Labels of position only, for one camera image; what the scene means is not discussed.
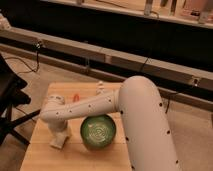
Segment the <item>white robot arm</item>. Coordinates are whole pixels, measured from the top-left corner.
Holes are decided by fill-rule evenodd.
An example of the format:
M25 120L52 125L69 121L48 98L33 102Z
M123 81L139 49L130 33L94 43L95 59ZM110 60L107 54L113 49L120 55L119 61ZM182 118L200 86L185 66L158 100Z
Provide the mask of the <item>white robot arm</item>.
M132 76L116 90L71 104L52 95L40 118L60 134L70 119L114 112L121 114L134 171L182 171L159 90L144 76Z

